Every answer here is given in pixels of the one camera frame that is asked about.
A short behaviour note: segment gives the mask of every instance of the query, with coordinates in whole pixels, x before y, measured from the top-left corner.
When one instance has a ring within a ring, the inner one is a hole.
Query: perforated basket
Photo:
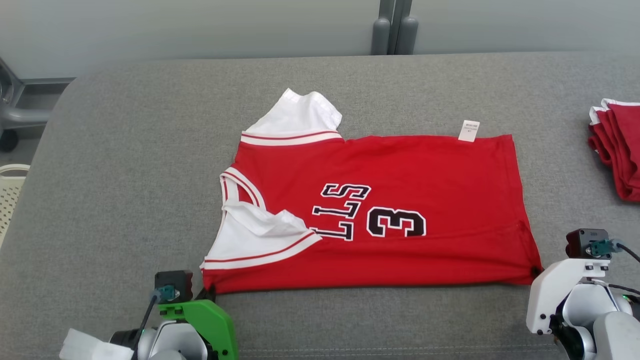
[[[11,164],[0,167],[0,247],[4,240],[4,234],[6,234],[11,217],[13,215],[13,209],[16,203],[18,203],[18,196],[20,195],[20,189],[24,183],[26,176],[2,176],[2,173],[12,170],[29,170],[29,165]]]

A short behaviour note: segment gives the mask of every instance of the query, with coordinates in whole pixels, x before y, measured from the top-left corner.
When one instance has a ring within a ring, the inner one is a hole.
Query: folded red garment
[[[594,135],[588,144],[612,168],[616,192],[623,200],[640,201],[640,103],[604,99],[601,108],[591,108],[589,117]]]

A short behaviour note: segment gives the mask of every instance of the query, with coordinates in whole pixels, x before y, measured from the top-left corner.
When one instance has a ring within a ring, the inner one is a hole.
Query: green bracket
[[[178,304],[159,304],[165,320],[185,320],[210,344],[221,360],[237,360],[238,346],[231,317],[209,300],[194,300]]]

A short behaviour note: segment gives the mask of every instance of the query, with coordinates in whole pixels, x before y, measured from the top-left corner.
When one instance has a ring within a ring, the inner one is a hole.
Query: gray table
[[[601,227],[640,250],[586,145],[603,97],[640,99],[640,58],[584,53],[158,61],[75,80],[53,111],[0,251],[0,357],[56,359],[69,327],[137,327],[159,270],[198,265],[240,131],[291,87],[342,112],[346,138],[512,133],[544,265]],[[614,258],[608,279],[640,288]],[[196,276],[195,286],[201,286]],[[555,359],[525,326],[527,287],[359,288],[219,297],[244,359]]]

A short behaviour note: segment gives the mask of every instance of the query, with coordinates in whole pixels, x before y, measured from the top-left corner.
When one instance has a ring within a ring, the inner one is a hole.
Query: white care label
[[[480,123],[478,121],[465,120],[462,123],[462,130],[460,130],[460,136],[458,136],[458,140],[462,140],[464,142],[474,142],[479,126]]]

